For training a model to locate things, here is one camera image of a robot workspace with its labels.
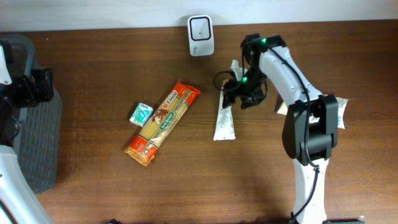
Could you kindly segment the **yellow white snack bag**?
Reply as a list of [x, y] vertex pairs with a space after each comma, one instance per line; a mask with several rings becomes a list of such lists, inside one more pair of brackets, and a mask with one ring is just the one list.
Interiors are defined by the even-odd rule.
[[[348, 104], [349, 101], [351, 101], [351, 99], [347, 99], [347, 98], [341, 98], [336, 96], [335, 97], [337, 102], [338, 102], [338, 128], [340, 129], [347, 129], [347, 125], [345, 125], [344, 120], [343, 120], [343, 116], [345, 113], [345, 109], [346, 106]], [[286, 115], [288, 111], [288, 106], [286, 105], [286, 103], [283, 101], [283, 99], [281, 98], [281, 96], [278, 96], [277, 99], [277, 103], [275, 106], [275, 113], [277, 114], [282, 114], [282, 115]], [[311, 115], [309, 118], [309, 123], [313, 124], [313, 123], [317, 123], [320, 121], [320, 118], [316, 118], [314, 117], [314, 115]]]

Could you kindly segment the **white tube gold cap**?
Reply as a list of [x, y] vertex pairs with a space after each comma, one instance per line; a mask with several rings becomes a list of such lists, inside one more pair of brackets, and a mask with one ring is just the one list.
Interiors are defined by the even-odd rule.
[[220, 103], [218, 107], [218, 115], [216, 120], [216, 128], [213, 136], [214, 141], [234, 140], [236, 135], [234, 132], [232, 107], [223, 108], [224, 91], [220, 91]]

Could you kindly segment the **orange spaghetti pack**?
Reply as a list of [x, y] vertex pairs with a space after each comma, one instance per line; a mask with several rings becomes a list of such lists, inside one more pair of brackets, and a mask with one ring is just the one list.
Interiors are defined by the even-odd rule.
[[140, 164], [147, 166], [166, 137], [200, 94], [201, 91], [193, 86], [178, 82], [124, 152]]

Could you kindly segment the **green white tissue pack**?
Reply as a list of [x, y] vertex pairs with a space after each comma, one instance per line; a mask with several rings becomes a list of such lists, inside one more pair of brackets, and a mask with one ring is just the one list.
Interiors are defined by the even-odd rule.
[[133, 114], [129, 118], [129, 122], [137, 126], [143, 127], [152, 115], [153, 108], [144, 103], [138, 103]]

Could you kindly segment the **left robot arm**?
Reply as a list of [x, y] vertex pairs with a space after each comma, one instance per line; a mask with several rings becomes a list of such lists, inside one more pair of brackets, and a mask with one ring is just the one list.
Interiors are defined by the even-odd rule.
[[[1, 113], [11, 117], [14, 108], [36, 107], [53, 98], [52, 81], [40, 72], [38, 80], [27, 75], [11, 78], [7, 64], [12, 62], [12, 47], [1, 42]], [[1, 223], [52, 223], [43, 206], [24, 178], [17, 154], [7, 144], [1, 145]]]

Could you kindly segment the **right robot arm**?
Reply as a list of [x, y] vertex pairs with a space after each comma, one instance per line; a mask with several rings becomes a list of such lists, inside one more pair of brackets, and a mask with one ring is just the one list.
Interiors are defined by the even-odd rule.
[[240, 45], [242, 66], [222, 87], [222, 106], [241, 99], [246, 109], [263, 102], [271, 81], [287, 106], [282, 143], [295, 171], [295, 204], [290, 223], [326, 223], [325, 174], [338, 143], [338, 102], [317, 90], [293, 61], [279, 35], [245, 36]]

